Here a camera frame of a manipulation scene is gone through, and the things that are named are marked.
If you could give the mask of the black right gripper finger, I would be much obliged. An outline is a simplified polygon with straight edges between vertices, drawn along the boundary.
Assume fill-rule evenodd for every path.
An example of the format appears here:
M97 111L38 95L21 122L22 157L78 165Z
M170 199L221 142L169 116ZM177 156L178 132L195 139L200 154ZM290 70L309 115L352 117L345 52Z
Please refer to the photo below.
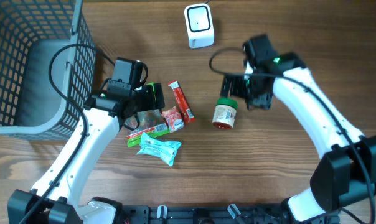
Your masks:
M247 99L248 79L244 77L233 77L231 83L231 95Z
M233 85L234 78L225 75L222 80L222 86L220 90L220 97L229 97L232 95L231 87Z

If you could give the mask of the green lid jar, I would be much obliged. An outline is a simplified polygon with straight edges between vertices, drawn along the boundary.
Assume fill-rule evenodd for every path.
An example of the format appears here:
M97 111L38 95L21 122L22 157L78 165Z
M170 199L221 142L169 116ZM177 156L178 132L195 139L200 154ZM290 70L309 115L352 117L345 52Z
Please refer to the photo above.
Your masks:
M231 98L219 98L212 124L219 129L232 129L235 123L238 103Z

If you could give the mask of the green gummy candy bag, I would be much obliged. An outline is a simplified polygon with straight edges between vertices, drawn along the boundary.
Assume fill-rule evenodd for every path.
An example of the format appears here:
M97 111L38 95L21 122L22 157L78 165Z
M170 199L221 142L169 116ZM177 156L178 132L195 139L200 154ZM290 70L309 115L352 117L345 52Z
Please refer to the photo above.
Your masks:
M159 109L138 112L136 116L128 118L125 125L133 129L127 133L128 147L140 144L143 133L152 138L169 134L169 127Z

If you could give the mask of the red snack stick packet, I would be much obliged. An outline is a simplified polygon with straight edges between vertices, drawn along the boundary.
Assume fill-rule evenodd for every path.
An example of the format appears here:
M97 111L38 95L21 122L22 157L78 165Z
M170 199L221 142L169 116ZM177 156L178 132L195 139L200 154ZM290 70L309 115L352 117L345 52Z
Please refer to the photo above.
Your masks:
M185 123L192 123L195 121L195 116L193 115L191 108L185 98L184 92L179 85L177 80L173 80L168 83L168 86L173 90L176 102L179 106L179 109L182 113L182 117Z

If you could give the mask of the small red white packet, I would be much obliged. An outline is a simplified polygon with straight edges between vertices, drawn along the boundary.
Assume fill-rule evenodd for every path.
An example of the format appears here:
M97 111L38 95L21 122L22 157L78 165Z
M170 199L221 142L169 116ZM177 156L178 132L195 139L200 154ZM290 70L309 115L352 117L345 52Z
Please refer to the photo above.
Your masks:
M175 106L167 111L163 111L161 115L166 120L170 133L176 132L184 127L182 116Z

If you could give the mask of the teal snack wrapper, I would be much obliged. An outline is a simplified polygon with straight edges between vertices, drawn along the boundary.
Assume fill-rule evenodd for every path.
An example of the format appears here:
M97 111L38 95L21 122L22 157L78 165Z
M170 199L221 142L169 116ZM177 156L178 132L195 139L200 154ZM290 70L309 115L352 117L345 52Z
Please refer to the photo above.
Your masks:
M137 154L154 156L160 158L168 166L173 166L175 156L182 143L179 141L160 141L143 133L139 146L141 149Z

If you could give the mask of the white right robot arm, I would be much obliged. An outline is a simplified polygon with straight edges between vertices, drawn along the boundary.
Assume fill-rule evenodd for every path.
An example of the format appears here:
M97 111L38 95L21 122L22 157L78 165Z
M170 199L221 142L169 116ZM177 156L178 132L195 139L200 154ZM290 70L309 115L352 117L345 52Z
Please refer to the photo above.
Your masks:
M254 221L337 223L340 212L362 200L369 201L369 221L375 221L376 136L365 136L343 117L295 53L247 58L244 73L224 73L221 95L243 98L250 108L266 108L279 99L320 158L306 190L278 205L255 207Z

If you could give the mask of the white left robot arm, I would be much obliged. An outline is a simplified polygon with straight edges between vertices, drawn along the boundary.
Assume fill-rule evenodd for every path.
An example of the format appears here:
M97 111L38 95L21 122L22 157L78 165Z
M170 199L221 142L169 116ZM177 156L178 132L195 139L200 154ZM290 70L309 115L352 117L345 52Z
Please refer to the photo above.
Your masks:
M123 223L123 205L94 197L79 206L83 188L105 147L125 120L141 111L164 107L162 85L132 88L108 82L107 91L94 91L80 112L70 139L49 170L30 191L15 190L7 204L9 223Z

